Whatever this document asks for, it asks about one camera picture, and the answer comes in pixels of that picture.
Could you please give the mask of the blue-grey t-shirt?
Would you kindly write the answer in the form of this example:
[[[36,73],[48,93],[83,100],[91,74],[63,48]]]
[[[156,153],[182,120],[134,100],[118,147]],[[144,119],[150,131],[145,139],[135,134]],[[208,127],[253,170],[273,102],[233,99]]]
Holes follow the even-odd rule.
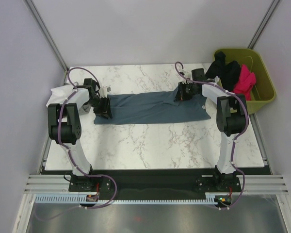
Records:
[[[206,98],[175,101],[177,89],[169,92],[110,95],[112,119],[95,117],[95,125],[172,124],[211,119],[204,109]]]

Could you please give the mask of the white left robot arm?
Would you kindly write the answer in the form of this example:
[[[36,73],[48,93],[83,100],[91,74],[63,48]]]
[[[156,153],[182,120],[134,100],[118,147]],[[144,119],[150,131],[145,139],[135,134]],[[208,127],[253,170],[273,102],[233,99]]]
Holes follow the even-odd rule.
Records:
[[[94,79],[87,78],[82,85],[69,84],[51,89],[47,102],[48,135],[65,151],[72,173],[82,176],[80,186],[86,191],[95,189],[97,180],[90,175],[92,166],[81,146],[79,111],[92,109],[97,117],[111,119],[110,90],[110,87],[100,87]]]

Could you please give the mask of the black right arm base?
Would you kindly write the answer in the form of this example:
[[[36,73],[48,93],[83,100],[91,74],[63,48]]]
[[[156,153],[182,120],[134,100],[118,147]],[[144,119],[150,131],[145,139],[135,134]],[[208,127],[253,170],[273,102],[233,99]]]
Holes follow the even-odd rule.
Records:
[[[238,177],[219,178],[215,176],[198,177],[196,180],[197,190],[200,192],[240,192],[241,185]]]

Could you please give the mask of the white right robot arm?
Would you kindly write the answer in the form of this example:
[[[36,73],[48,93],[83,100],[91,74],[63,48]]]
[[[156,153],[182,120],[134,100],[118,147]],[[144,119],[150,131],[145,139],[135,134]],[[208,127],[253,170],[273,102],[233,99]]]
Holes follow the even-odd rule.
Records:
[[[178,69],[178,64],[175,64],[175,70],[184,81],[178,83],[175,101],[191,100],[194,96],[200,95],[216,104],[216,125],[221,132],[221,148],[216,169],[221,174],[212,179],[212,185],[216,190],[224,191],[230,185],[230,180],[226,175],[237,170],[234,163],[237,140],[245,133],[249,125],[245,96],[223,89],[218,84],[218,77],[201,80],[187,78],[186,72]]]

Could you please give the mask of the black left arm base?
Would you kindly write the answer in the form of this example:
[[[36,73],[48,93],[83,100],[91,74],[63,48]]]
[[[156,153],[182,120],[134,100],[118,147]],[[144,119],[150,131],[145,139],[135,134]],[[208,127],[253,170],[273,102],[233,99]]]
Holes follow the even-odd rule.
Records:
[[[69,181],[69,192],[98,192],[109,193],[114,191],[114,184],[110,178],[77,176],[72,174]]]

